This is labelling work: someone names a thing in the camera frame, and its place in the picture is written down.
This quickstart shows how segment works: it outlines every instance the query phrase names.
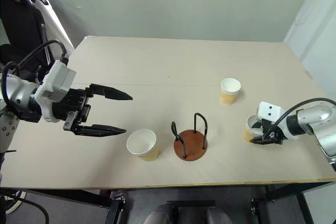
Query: black metal wire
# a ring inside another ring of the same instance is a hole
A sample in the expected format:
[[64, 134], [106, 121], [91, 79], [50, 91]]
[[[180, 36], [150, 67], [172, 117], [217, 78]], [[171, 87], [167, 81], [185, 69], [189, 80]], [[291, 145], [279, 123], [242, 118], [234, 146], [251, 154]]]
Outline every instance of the black metal wire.
[[20, 197], [15, 196], [15, 195], [4, 193], [3, 191], [1, 192], [1, 194], [4, 195], [4, 196], [13, 198], [13, 199], [17, 199], [17, 200], [22, 201], [24, 203], [30, 204], [30, 205], [32, 205], [34, 207], [37, 207], [38, 209], [40, 209], [42, 211], [42, 213], [43, 213], [43, 215], [45, 217], [45, 224], [49, 224], [49, 214], [48, 214], [48, 212], [41, 205], [39, 205], [38, 203], [32, 202], [32, 201], [30, 201], [28, 199], [22, 199]]
[[303, 102], [300, 102], [298, 104], [296, 104], [295, 106], [291, 107], [289, 110], [287, 110], [281, 117], [279, 117], [279, 119], [272, 125], [272, 127], [268, 130], [268, 132], [266, 132], [265, 135], [262, 136], [262, 139], [263, 141], [265, 139], [267, 139], [270, 134], [272, 133], [272, 131], [274, 131], [276, 129], [276, 127], [278, 126], [278, 124], [286, 117], [288, 116], [292, 111], [294, 111], [295, 109], [307, 104], [307, 103], [311, 103], [311, 102], [316, 102], [316, 101], [324, 101], [324, 102], [330, 102], [331, 104], [335, 105], [336, 106], [336, 102], [331, 100], [331, 99], [328, 99], [328, 98], [322, 98], [322, 97], [319, 97], [319, 98], [312, 98], [312, 99], [308, 99], [308, 100], [305, 100]]
[[63, 45], [63, 43], [61, 41], [59, 41], [58, 39], [52, 39], [49, 40], [41, 45], [39, 45], [38, 47], [36, 47], [33, 51], [31, 51], [18, 65], [20, 68], [22, 68], [22, 66], [24, 64], [27, 63], [27, 61], [29, 61], [33, 56], [35, 56], [37, 53], [39, 53], [41, 50], [43, 50], [45, 47], [49, 46], [50, 44], [53, 43], [57, 43], [60, 45], [61, 49], [62, 49], [62, 55], [61, 55], [61, 61], [64, 59], [65, 54], [67, 53], [67, 50], [65, 49], [65, 46]]
[[14, 67], [15, 69], [15, 74], [17, 76], [19, 76], [20, 74], [20, 68], [18, 66], [17, 63], [13, 62], [13, 61], [10, 61], [8, 62], [5, 67], [4, 67], [4, 70], [2, 72], [2, 76], [1, 76], [1, 93], [2, 93], [2, 97], [6, 103], [6, 105], [12, 109], [15, 113], [17, 113], [16, 109], [14, 108], [14, 106], [12, 105], [11, 101], [9, 100], [8, 98], [8, 94], [7, 94], [7, 75], [10, 71], [10, 69]]

